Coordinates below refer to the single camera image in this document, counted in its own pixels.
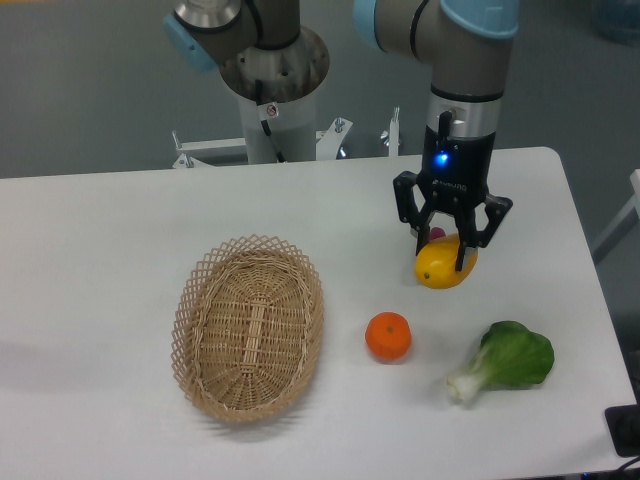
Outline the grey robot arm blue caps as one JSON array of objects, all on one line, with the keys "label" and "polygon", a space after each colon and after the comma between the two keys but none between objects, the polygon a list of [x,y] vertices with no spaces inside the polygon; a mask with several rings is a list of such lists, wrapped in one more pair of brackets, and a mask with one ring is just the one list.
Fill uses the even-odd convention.
[{"label": "grey robot arm blue caps", "polygon": [[[487,185],[513,39],[515,1],[357,1],[354,27],[371,46],[432,68],[422,166],[394,181],[398,215],[429,244],[442,213],[458,231],[456,270],[486,247],[511,208]],[[300,20],[296,1],[181,1],[163,21],[193,68],[218,70],[250,108],[245,130],[256,163],[307,160],[312,134],[285,125],[287,109],[324,82],[324,42]]]}]

